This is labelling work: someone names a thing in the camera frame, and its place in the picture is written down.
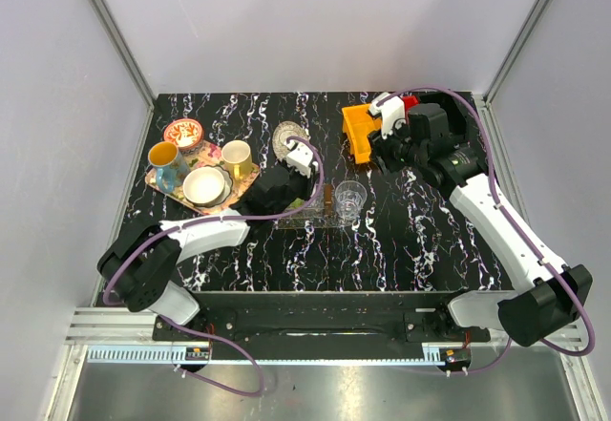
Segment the clear toothbrush holder rack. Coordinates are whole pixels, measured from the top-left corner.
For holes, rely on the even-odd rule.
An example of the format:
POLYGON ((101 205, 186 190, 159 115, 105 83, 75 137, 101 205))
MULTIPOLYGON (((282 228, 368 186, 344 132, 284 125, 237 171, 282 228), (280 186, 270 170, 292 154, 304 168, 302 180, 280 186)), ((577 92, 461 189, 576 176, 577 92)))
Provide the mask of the clear toothbrush holder rack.
MULTIPOLYGON (((302 201, 304 206, 300 208, 300 211, 287 218, 291 224, 297 225, 309 221, 312 224, 323 225, 329 223, 334 217, 333 186, 331 184, 326 184, 321 194, 308 206, 305 206, 305 200, 302 201)), ((288 206, 288 211, 296 210, 292 208, 292 203, 288 206)))

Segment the clear glass tumbler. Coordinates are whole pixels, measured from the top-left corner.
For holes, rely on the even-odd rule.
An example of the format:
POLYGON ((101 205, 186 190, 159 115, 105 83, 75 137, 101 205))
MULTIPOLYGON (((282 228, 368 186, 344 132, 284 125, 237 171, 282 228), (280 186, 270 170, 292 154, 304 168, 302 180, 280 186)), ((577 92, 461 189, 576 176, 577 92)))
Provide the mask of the clear glass tumbler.
POLYGON ((337 216, 343 221, 356 219, 367 200, 365 186, 356 180, 340 182, 334 190, 334 208, 337 216))

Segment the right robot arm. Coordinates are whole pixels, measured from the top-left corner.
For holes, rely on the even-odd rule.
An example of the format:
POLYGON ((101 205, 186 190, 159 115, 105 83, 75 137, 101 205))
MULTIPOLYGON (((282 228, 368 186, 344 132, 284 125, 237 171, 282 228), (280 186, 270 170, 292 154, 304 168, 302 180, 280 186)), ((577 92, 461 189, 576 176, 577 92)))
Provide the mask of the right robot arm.
POLYGON ((416 168, 475 227, 512 284, 509 291, 453 295, 433 319, 435 332, 454 341, 471 327, 496 329, 528 347, 582 320, 593 344, 585 310, 591 273, 582 264, 567 265, 501 195, 491 163, 469 142, 472 111, 460 97, 440 93, 382 94, 367 109, 373 129, 363 141, 370 159, 389 172, 416 168))

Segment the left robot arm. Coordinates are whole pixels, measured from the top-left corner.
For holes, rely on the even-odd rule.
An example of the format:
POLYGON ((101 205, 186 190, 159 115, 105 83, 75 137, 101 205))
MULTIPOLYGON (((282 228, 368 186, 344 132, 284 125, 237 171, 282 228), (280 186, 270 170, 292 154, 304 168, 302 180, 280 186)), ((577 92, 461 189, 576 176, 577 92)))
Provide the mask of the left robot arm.
POLYGON ((239 246, 265 224, 297 211, 322 192, 325 173, 315 162, 299 171, 277 164, 263 172, 239 200, 218 214, 183 221, 137 219, 123 229, 97 263, 107 282, 105 305, 124 305, 131 312, 149 310, 173 322, 186 340, 199 339, 207 319, 194 296, 171 281, 176 266, 186 259, 224 247, 239 246))

